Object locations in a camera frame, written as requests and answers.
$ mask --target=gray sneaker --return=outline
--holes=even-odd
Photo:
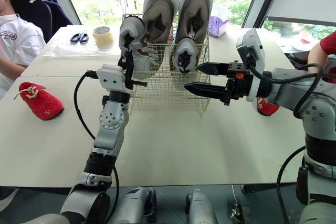
[[[142,19],[147,32],[147,43],[167,43],[178,6],[179,0],[144,0]],[[165,46],[152,46],[150,50],[157,54],[157,63],[159,63],[158,66],[151,65],[151,71],[158,71],[163,60]]]
[[[178,8],[179,25],[175,39],[176,48],[179,50],[171,54],[170,62],[181,73],[196,71],[195,67],[198,64],[199,54],[197,52],[195,55],[194,51],[191,53],[191,48],[194,50],[194,43],[202,44],[204,42],[212,4],[213,0],[180,0]]]
[[[120,66],[126,63],[126,52],[133,55],[133,77],[144,80],[151,76],[152,66],[159,66],[157,54],[150,52],[144,41],[146,31],[142,19],[128,16],[120,27],[119,47],[121,50]]]

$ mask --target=wire basket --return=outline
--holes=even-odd
[[[173,23],[173,34],[176,34],[177,18]],[[182,74],[172,64],[172,55],[176,50],[176,44],[147,44],[149,54],[154,54],[155,62],[151,63],[152,71],[135,71],[133,79],[145,81],[147,87],[134,86],[134,95],[130,100],[130,113],[133,110],[178,110],[197,111],[200,115],[206,111],[210,98],[196,96],[184,88],[191,82],[210,83],[210,76],[202,72],[190,72]],[[209,61],[209,37],[205,37],[204,43],[197,45],[198,64]]]

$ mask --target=black scissors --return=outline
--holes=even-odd
[[[73,35],[70,39],[71,43],[80,42],[81,44],[87,43],[88,40],[89,40],[89,36],[85,31],[82,31],[80,33]]]

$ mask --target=purple tissue box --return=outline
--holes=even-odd
[[[216,16],[211,16],[209,20],[209,35],[219,38],[226,32],[229,20],[222,21]]]

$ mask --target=floor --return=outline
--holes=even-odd
[[[186,223],[185,196],[194,188],[200,189],[208,196],[219,224],[232,223],[229,216],[235,200],[231,185],[155,187],[158,203],[157,223]],[[120,198],[130,189],[121,188]],[[243,194],[240,185],[235,185],[234,190],[238,202],[250,206],[255,224],[283,223],[275,189]],[[114,193],[114,189],[108,190],[112,198]],[[283,187],[282,194],[289,221],[297,224],[303,205],[296,199],[295,186]],[[0,223],[23,223],[47,213],[57,214],[65,198],[65,195],[21,189],[12,204],[0,213]]]

